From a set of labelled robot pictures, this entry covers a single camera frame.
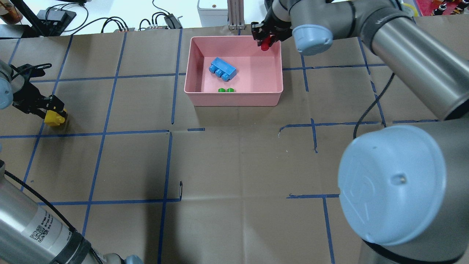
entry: white box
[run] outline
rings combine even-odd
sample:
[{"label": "white box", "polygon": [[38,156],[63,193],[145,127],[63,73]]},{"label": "white box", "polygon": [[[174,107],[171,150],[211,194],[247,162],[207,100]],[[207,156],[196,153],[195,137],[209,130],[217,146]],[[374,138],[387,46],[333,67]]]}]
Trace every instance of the white box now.
[{"label": "white box", "polygon": [[198,0],[197,9],[203,27],[228,25],[227,0]]}]

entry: qr code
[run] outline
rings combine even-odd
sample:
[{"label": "qr code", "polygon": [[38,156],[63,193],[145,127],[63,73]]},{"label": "qr code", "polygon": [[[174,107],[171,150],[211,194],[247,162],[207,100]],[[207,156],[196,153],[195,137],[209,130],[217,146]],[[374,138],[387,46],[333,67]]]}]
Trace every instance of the qr code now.
[{"label": "qr code", "polygon": [[36,227],[36,230],[30,235],[30,237],[34,240],[37,240],[39,243],[41,243],[48,233],[49,233],[49,230],[46,230],[42,226],[38,225]]}]

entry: electrical cable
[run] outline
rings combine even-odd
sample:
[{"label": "electrical cable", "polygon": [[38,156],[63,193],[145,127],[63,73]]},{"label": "electrical cable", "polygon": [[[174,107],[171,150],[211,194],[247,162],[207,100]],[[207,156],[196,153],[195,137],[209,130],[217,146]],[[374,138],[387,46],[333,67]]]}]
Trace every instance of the electrical cable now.
[{"label": "electrical cable", "polygon": [[93,248],[90,249],[90,252],[91,252],[91,255],[96,259],[98,264],[103,264],[103,262],[101,261],[101,258],[98,256],[98,254]]},{"label": "electrical cable", "polygon": [[383,91],[378,95],[376,100],[368,107],[368,109],[363,113],[363,115],[360,117],[358,122],[355,124],[355,128],[353,129],[353,139],[356,139],[356,132],[358,130],[358,126],[362,123],[363,119],[371,111],[371,109],[373,109],[373,107],[378,103],[379,99],[381,99],[381,97],[383,97],[384,93],[386,92],[386,90],[391,85],[391,82],[393,81],[395,75],[396,75],[395,73],[391,74],[391,77],[389,78],[389,80],[388,80],[386,86],[384,87]]},{"label": "electrical cable", "polygon": [[124,25],[122,24],[122,22],[120,22],[119,20],[116,20],[116,19],[112,19],[112,18],[108,18],[104,24],[103,24],[103,27],[101,28],[101,33],[104,33],[104,28],[106,27],[106,25],[111,22],[111,21],[114,21],[116,22],[117,26],[119,27],[119,31],[125,31],[125,27]]},{"label": "electrical cable", "polygon": [[122,25],[122,28],[127,29],[127,31],[129,31],[129,27],[127,26],[127,23],[125,23],[125,21],[124,21],[121,17],[112,16],[112,17],[110,17],[110,18],[119,18],[120,20],[122,20],[122,22],[119,21],[119,22],[121,23],[121,25],[122,25],[122,23],[124,23],[124,24]]},{"label": "electrical cable", "polygon": [[18,71],[17,68],[13,68],[15,71],[17,71],[17,73],[11,77],[11,80],[13,81],[13,79],[15,79],[15,78],[18,77],[19,75],[21,75],[21,74],[23,74],[23,73],[25,73],[25,72],[27,72],[27,71],[29,71],[29,70],[32,70],[32,69],[41,69],[41,70],[43,70],[43,69],[48,69],[48,68],[50,68],[50,67],[52,67],[52,64],[50,64],[50,63],[44,63],[44,64],[39,64],[39,65],[34,65],[34,66],[27,67],[27,68],[25,68],[25,69],[23,69],[23,70],[21,70],[21,71]]},{"label": "electrical cable", "polygon": [[148,24],[149,24],[150,27],[151,27],[150,21],[149,21],[148,19],[144,18],[144,19],[142,19],[142,20],[140,21],[140,25],[138,26],[138,30],[139,30],[139,31],[142,29],[142,23],[143,23],[143,21],[148,22]]},{"label": "electrical cable", "polygon": [[63,32],[71,32],[71,31],[75,31],[75,30],[79,29],[81,26],[83,26],[83,25],[86,23],[86,21],[88,20],[89,15],[90,15],[89,10],[88,10],[84,5],[77,4],[77,3],[65,4],[64,6],[62,6],[62,7],[60,8],[60,11],[63,11],[63,8],[64,8],[65,6],[68,6],[68,5],[78,5],[79,7],[84,8],[84,9],[86,10],[86,17],[85,17],[85,20],[83,21],[83,23],[82,23],[81,25],[77,26],[77,27],[74,28],[74,29],[64,30],[64,31],[62,31],[62,33],[63,33]]},{"label": "electrical cable", "polygon": [[164,16],[167,16],[167,14],[165,14],[165,13],[163,13],[163,12],[156,12],[155,14],[153,14],[153,15],[151,16],[151,23],[153,24],[153,26],[154,26],[155,24],[158,25],[158,23],[156,22],[156,20],[154,20],[155,15],[158,15],[158,14],[163,14]]},{"label": "electrical cable", "polygon": [[[162,15],[164,15],[165,17],[169,17],[168,15],[165,15],[165,14],[158,14],[158,15],[156,15],[155,22],[157,22],[158,17],[159,17],[159,16],[162,16]],[[169,19],[169,21],[171,21],[171,24],[173,24],[173,29],[175,29],[176,26],[174,25],[174,22],[171,20],[171,18]]]},{"label": "electrical cable", "polygon": [[79,6],[83,7],[83,8],[86,10],[86,17],[85,17],[85,20],[83,21],[83,23],[82,23],[81,25],[77,26],[76,28],[70,29],[70,30],[64,30],[64,31],[62,31],[62,32],[71,32],[71,31],[75,31],[75,30],[79,29],[81,26],[83,26],[83,25],[86,23],[86,21],[88,20],[88,17],[90,16],[90,12],[88,11],[88,9],[87,9],[84,5],[83,5],[83,6],[82,6],[82,5],[79,5]]},{"label": "electrical cable", "polygon": [[70,231],[75,231],[75,228],[73,227],[73,225],[65,218],[65,216],[63,216],[63,214],[61,214],[59,212],[59,210],[57,210],[48,200],[46,200],[42,195],[40,195],[38,192],[36,192],[33,188],[31,188],[29,185],[27,185],[24,181],[20,180],[18,177],[16,177],[15,175],[13,175],[12,173],[8,172],[8,171],[5,171],[5,175],[7,175],[8,177],[10,177],[12,180],[14,180],[15,182],[21,184],[21,186],[23,186],[26,190],[30,191],[34,196],[36,196],[37,198],[39,198],[43,203],[45,203],[52,211],[54,211],[54,213],[57,214],[57,216],[64,222],[64,224],[66,226],[68,226],[69,230]]},{"label": "electrical cable", "polygon": [[79,28],[77,31],[73,32],[73,33],[70,34],[70,35],[71,35],[71,36],[75,35],[75,34],[76,34],[77,32],[79,32],[80,30],[84,29],[85,27],[89,26],[90,24],[92,24],[92,23],[94,23],[94,22],[96,22],[96,21],[99,21],[99,20],[101,20],[101,19],[108,19],[108,17],[100,17],[100,18],[97,18],[97,19],[95,19],[95,20],[89,22],[88,24],[82,26],[81,28]]},{"label": "electrical cable", "polygon": [[[74,30],[79,29],[79,28],[80,28],[81,26],[83,26],[83,25],[86,23],[86,21],[88,20],[88,17],[89,17],[89,15],[90,15],[90,12],[89,12],[89,10],[88,10],[84,5],[78,4],[78,3],[59,4],[59,5],[55,5],[55,6],[48,7],[48,8],[47,8],[47,11],[45,12],[45,19],[44,19],[45,23],[48,22],[47,17],[49,16],[49,12],[51,11],[52,8],[57,7],[57,6],[61,6],[60,8],[57,8],[57,10],[63,11],[64,7],[66,7],[66,6],[72,6],[72,5],[78,5],[79,7],[82,7],[82,8],[84,8],[84,9],[86,10],[86,17],[85,17],[85,20],[83,21],[83,23],[82,23],[81,25],[77,26],[76,28],[71,29],[71,30],[64,30],[64,31],[62,31],[62,33],[63,33],[63,32],[71,32],[71,31],[74,31]],[[53,29],[54,31],[57,30],[57,25],[53,25],[53,26],[52,26],[52,29]]]},{"label": "electrical cable", "polygon": [[154,7],[158,8],[159,10],[165,11],[165,12],[169,15],[169,12],[168,12],[168,11],[166,11],[166,10],[164,10],[164,9],[162,9],[162,8],[159,8],[159,7],[157,7],[157,6],[155,5],[155,0],[151,1],[151,4],[152,4]]}]

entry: blue toy block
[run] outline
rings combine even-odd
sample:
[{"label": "blue toy block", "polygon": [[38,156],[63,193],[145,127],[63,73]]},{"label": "blue toy block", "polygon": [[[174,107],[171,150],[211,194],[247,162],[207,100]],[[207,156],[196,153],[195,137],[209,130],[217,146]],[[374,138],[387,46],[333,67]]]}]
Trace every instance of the blue toy block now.
[{"label": "blue toy block", "polygon": [[225,82],[233,79],[233,77],[236,76],[236,68],[219,57],[213,60],[208,70],[211,73],[215,73],[217,77],[221,78]]}]

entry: table surface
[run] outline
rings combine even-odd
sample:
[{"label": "table surface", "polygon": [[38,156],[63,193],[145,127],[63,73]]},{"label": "table surface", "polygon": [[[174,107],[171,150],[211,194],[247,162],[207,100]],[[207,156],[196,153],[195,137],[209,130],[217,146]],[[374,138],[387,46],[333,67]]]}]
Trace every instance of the table surface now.
[{"label": "table surface", "polygon": [[[454,37],[467,32],[466,17],[416,21],[469,59],[469,35]],[[51,128],[13,107],[1,111],[1,159],[102,253],[145,263],[357,263],[338,165],[391,71],[357,38],[312,57],[289,39],[276,107],[194,107],[183,91],[190,38],[249,33],[1,40],[6,62],[53,64],[33,83],[69,112]],[[365,121],[359,134],[436,117],[395,78]]]}]

